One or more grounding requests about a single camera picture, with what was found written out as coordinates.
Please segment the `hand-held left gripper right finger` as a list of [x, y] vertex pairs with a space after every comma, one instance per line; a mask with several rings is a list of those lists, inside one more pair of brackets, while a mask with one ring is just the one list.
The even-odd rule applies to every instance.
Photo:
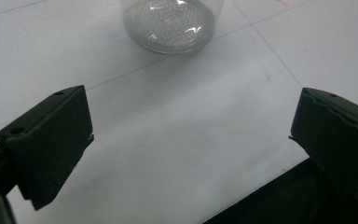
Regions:
[[358, 105], [304, 88], [291, 127], [297, 142], [333, 184], [358, 200]]

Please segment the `clear glass jar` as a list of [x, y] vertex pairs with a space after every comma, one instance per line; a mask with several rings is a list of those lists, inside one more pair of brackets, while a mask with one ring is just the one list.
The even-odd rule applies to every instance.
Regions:
[[202, 48], [226, 0], [119, 0], [124, 26], [140, 46], [164, 54]]

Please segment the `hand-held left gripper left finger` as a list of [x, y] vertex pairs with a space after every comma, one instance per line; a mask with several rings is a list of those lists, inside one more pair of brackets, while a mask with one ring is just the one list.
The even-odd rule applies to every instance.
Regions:
[[51, 203], [94, 140], [85, 87], [48, 98], [0, 131], [0, 193], [19, 187], [39, 210]]

